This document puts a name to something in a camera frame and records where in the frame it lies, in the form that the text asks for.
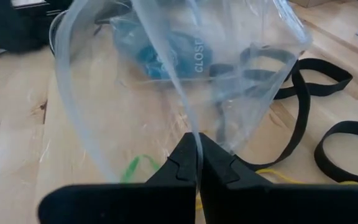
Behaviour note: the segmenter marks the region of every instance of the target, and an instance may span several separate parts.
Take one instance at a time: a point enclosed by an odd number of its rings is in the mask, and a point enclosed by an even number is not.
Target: clear plastic bag
[[[286,0],[76,0],[55,39],[58,85],[107,180],[146,181],[188,131],[200,178],[198,132],[244,149],[310,41]]]

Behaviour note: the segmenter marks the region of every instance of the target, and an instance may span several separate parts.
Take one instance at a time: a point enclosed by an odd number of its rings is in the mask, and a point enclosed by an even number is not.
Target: light wood surface
[[[322,58],[335,63],[350,71],[354,75],[354,80],[340,93],[324,98],[312,97],[309,123],[301,144],[292,156],[275,165],[274,169],[304,182],[335,184],[317,168],[313,151],[331,126],[344,120],[358,121],[358,1],[333,1],[309,9],[300,6],[294,8],[314,38],[313,45],[302,57]],[[183,111],[181,105],[169,103],[176,102],[178,98],[173,96],[163,101],[149,101],[149,107],[144,107],[142,111],[125,114],[125,110],[117,108],[114,103],[118,101],[119,106],[125,106],[125,101],[119,101],[119,98],[115,98],[116,101],[111,99],[111,94],[118,90],[106,88],[106,85],[113,82],[115,75],[120,74],[114,74],[108,67],[104,68],[103,65],[108,63],[108,58],[104,60],[98,63],[98,67],[87,69],[105,69],[109,75],[95,75],[90,85],[83,85],[90,81],[90,77],[83,76],[77,83],[78,86],[86,88],[88,96],[98,97],[101,99],[99,103],[105,102],[98,109],[80,105],[84,113],[93,113],[96,116],[95,122],[88,124],[90,128],[105,131],[103,136],[98,136],[98,142],[101,142],[104,149],[111,147],[112,150],[103,151],[102,156],[107,161],[114,161],[109,164],[109,168],[117,175],[138,154],[151,154],[158,162],[163,163],[165,156],[173,149],[172,146],[180,136],[169,135],[164,145],[160,146],[166,150],[155,152],[153,147],[160,143],[144,133],[164,132],[164,129],[145,126],[146,132],[139,131],[133,136],[128,136],[124,124],[148,124],[149,119],[164,119],[170,130],[174,130],[173,133],[182,133],[188,126],[181,121],[175,122],[177,117],[173,119],[163,113],[150,112],[155,111],[153,108],[161,107]],[[119,65],[117,61],[110,63],[116,63],[114,66]],[[333,83],[331,79],[316,72],[302,71],[302,74],[306,81]],[[124,82],[123,86],[128,88],[128,83],[130,82]],[[137,96],[141,96],[138,98],[139,103],[155,94],[149,91],[148,87],[131,88],[135,88]],[[247,149],[242,150],[239,155],[247,161],[259,163],[277,158],[289,141],[297,112],[298,102],[295,97],[275,101],[248,142]],[[110,114],[111,119],[104,120]],[[122,119],[125,116],[130,116],[131,119]],[[178,114],[178,117],[180,116],[185,119],[184,114]],[[122,131],[112,129],[111,126],[122,126]],[[118,136],[120,142],[124,143],[131,139],[140,139],[142,145],[134,141],[131,146],[136,151],[116,152],[113,151],[114,146],[110,145],[110,136]],[[328,138],[324,146],[336,164],[358,174],[358,136],[336,134]],[[147,170],[147,164],[141,166],[146,171],[138,174],[138,177],[135,177],[137,180],[146,179],[152,174]],[[84,151],[65,112],[57,88],[53,57],[49,50],[43,49],[21,56],[1,55],[0,223],[37,223],[36,208],[45,194],[68,184],[105,182],[106,178],[99,168],[90,154]],[[266,178],[283,182],[273,176],[266,175]],[[198,223],[203,223],[201,215],[199,212]]]

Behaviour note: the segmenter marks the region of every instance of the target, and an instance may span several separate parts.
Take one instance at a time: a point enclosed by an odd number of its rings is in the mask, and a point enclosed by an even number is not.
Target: green cord
[[[137,165],[139,165],[139,161],[141,158],[148,159],[154,171],[160,169],[160,164],[158,164],[151,156],[145,154],[141,156],[136,156],[135,159],[133,159],[132,162],[129,163],[129,166],[125,169],[124,174],[121,176],[122,183],[128,183],[132,180]]]

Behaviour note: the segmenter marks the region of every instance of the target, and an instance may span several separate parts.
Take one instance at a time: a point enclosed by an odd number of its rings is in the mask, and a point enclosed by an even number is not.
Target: black strap
[[[251,57],[251,50],[245,49],[243,53],[241,53],[241,61],[243,63],[247,63],[248,60],[254,58],[254,57],[270,57],[277,60],[288,60],[293,58],[293,55],[285,50],[279,50],[279,49],[270,49],[268,47],[263,48],[262,50],[258,51],[257,54],[255,54],[253,57]],[[210,75],[212,77],[215,77],[216,75],[227,73],[233,70],[232,65],[226,65],[226,64],[217,64],[213,65],[210,70]],[[322,74],[327,75],[328,77],[333,78],[337,81],[336,84],[333,85],[323,85],[323,84],[317,84],[317,83],[305,83],[300,70],[315,70],[317,72],[320,72]],[[255,70],[255,72],[262,72],[262,75],[272,75],[274,74],[271,71],[266,70]],[[278,91],[278,93],[275,96],[275,100],[280,100],[284,98],[288,98],[291,96],[296,95],[298,97],[299,101],[299,111],[298,111],[298,117],[295,124],[295,129],[292,134],[292,137],[290,139],[290,142],[285,147],[283,152],[280,154],[280,156],[273,162],[269,162],[266,164],[252,164],[250,162],[244,161],[237,155],[237,157],[240,161],[242,161],[243,164],[245,164],[249,169],[257,171],[259,169],[264,169],[267,167],[270,167],[280,161],[283,161],[288,156],[292,154],[292,152],[295,150],[297,145],[300,143],[305,131],[306,126],[308,122],[308,115],[310,111],[310,96],[328,96],[331,95],[337,91],[343,90],[347,84],[352,80],[353,76],[346,70],[339,68],[338,66],[329,63],[324,60],[320,60],[317,58],[307,58],[303,60],[296,61],[294,67],[292,68],[290,74],[287,76],[287,79],[289,76],[292,76],[292,82],[293,86],[289,88],[283,88]],[[223,115],[224,111],[222,109],[221,103],[217,103],[216,107],[218,109],[219,114]],[[224,127],[225,122],[222,121],[222,126],[218,128],[217,131],[217,140],[224,141],[225,133],[224,133]],[[325,138],[327,138],[329,135],[334,133],[351,133],[351,134],[358,134],[358,122],[355,121],[344,121],[341,122],[334,127],[332,127],[324,136],[324,138],[319,143],[318,147],[316,148],[314,158],[316,159],[316,163],[318,167],[330,178],[334,179],[338,182],[343,182],[346,180],[353,180],[358,182],[358,175],[351,174],[349,172],[346,172],[339,168],[338,166],[335,166],[325,155],[324,149],[323,149],[323,141]]]
[[[358,135],[358,121],[342,121],[335,124],[323,137],[320,143],[317,145],[314,151],[314,159],[317,166],[323,171],[328,177],[332,178],[336,182],[344,181],[356,181],[358,182],[358,175],[351,174],[335,165],[324,152],[323,143],[324,140],[335,133],[347,133]]]

